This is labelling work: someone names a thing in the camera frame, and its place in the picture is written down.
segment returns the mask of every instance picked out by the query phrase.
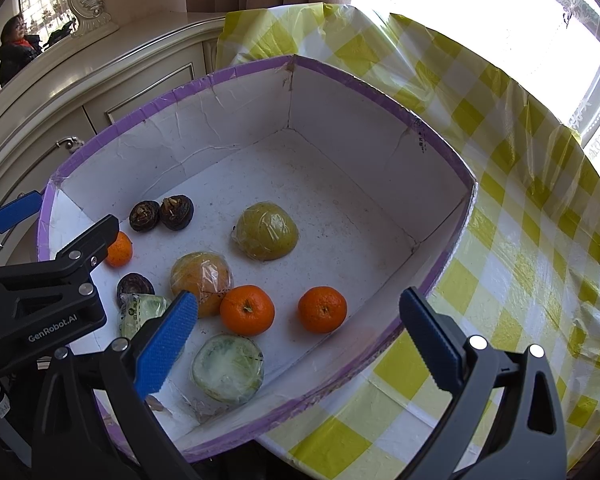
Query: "tablecloth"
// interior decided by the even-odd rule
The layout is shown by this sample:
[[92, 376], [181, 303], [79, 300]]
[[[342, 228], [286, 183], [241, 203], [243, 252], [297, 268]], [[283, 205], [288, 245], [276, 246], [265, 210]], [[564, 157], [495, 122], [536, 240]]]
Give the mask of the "tablecloth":
[[[429, 301], [496, 348], [544, 347], [573, 465], [600, 434], [600, 178], [577, 133], [502, 70], [404, 16], [327, 4], [227, 15], [218, 68], [281, 54], [370, 83], [472, 168], [477, 204]], [[393, 479], [449, 400], [403, 333], [349, 384], [260, 441], [315, 478]], [[465, 463], [484, 443], [498, 400]]]

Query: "orange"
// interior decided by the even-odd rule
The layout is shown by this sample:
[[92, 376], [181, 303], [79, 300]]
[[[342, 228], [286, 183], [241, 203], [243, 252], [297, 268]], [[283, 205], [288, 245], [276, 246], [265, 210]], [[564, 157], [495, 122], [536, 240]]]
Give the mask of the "orange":
[[298, 316], [309, 332], [333, 332], [347, 317], [347, 300], [335, 288], [314, 286], [298, 301]]
[[232, 288], [220, 303], [224, 326], [238, 335], [258, 335], [268, 329], [275, 316], [273, 302], [259, 286]]
[[131, 261], [131, 256], [134, 255], [131, 240], [122, 231], [118, 231], [118, 238], [107, 249], [107, 257], [105, 261], [111, 267], [122, 267]]

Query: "mirror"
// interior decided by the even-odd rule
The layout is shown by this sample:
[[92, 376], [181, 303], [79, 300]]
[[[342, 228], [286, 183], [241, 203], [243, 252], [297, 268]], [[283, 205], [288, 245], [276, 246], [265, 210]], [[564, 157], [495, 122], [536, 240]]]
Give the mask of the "mirror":
[[117, 28], [103, 0], [5, 0], [0, 94], [8, 92], [12, 102], [53, 67]]

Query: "woman's hair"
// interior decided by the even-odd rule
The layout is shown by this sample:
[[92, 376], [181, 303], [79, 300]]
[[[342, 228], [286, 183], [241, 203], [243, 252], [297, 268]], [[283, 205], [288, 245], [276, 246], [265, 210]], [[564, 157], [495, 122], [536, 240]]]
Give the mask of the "woman's hair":
[[0, 34], [0, 43], [5, 44], [8, 41], [8, 38], [13, 34], [13, 31], [16, 29], [18, 22], [22, 21], [24, 18], [22, 14], [16, 14], [12, 18], [9, 18], [7, 23], [4, 24], [2, 28], [2, 32]]

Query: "red scarf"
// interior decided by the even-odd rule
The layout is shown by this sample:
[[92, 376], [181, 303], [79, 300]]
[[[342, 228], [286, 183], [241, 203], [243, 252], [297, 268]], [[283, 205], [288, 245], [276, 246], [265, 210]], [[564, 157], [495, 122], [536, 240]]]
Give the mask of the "red scarf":
[[13, 41], [13, 44], [21, 45], [21, 46], [28, 46], [29, 48], [33, 48], [31, 46], [31, 44], [29, 43], [29, 41], [25, 40], [24, 38], [22, 38], [21, 40], [18, 40], [18, 41]]

